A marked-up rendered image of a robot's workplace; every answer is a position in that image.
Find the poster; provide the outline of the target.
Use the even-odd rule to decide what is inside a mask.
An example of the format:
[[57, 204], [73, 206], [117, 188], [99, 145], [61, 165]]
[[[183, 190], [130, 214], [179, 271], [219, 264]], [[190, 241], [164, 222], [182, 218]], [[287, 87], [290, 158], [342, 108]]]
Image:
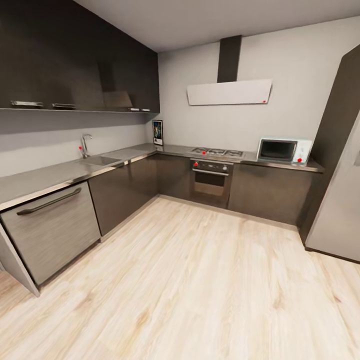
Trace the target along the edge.
[[152, 120], [153, 127], [153, 143], [163, 146], [163, 120]]

